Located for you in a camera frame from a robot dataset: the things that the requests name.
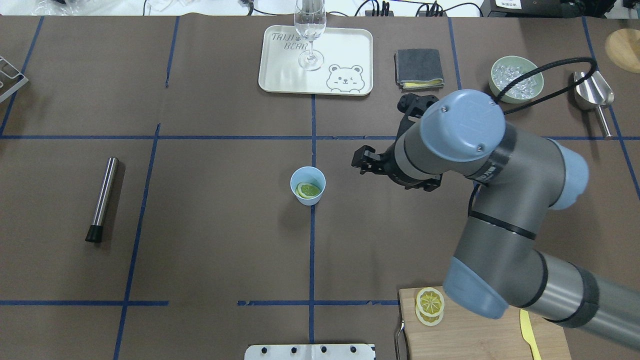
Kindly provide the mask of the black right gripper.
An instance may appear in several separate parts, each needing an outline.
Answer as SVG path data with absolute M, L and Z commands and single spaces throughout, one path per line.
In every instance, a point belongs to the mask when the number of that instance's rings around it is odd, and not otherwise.
M 350 166 L 358 167 L 359 174 L 382 174 L 403 186 L 406 190 L 422 189 L 432 192 L 441 186 L 442 174 L 429 174 L 420 170 L 407 153 L 409 136 L 406 135 L 415 121 L 420 119 L 430 105 L 438 101 L 433 95 L 419 96 L 413 93 L 402 95 L 397 107 L 403 113 L 398 125 L 396 139 L 384 152 L 376 153 L 369 145 L 363 145 L 354 151 Z

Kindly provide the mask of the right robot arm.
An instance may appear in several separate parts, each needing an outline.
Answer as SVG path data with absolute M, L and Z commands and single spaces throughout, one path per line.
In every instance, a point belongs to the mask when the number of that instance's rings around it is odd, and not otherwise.
M 383 153 L 364 145 L 352 166 L 405 189 L 434 191 L 453 171 L 482 186 L 471 206 L 443 289 L 488 319 L 509 306 L 563 328 L 639 349 L 639 292 L 534 249 L 549 210 L 571 207 L 589 180 L 578 153 L 508 123 L 476 89 L 439 100 L 406 94 L 395 141 Z

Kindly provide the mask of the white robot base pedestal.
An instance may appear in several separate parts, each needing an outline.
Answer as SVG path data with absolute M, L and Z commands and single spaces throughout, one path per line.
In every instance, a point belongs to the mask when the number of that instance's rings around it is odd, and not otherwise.
M 375 360 L 374 344 L 254 344 L 247 347 L 245 360 Z

